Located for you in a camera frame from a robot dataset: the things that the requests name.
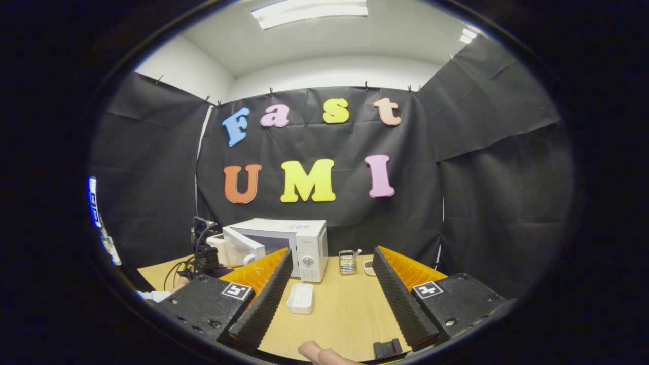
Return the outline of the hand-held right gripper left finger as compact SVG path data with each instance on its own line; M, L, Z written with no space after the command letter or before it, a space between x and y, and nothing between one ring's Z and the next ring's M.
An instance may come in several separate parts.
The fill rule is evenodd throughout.
M155 308L196 337L255 351L293 269L291 250L282 248L218 279L199 275Z

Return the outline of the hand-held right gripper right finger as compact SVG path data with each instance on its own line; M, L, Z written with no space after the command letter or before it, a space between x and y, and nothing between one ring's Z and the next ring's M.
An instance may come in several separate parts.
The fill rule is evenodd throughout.
M383 246L375 248L373 268L413 351L473 330L509 302L468 273L447 276Z

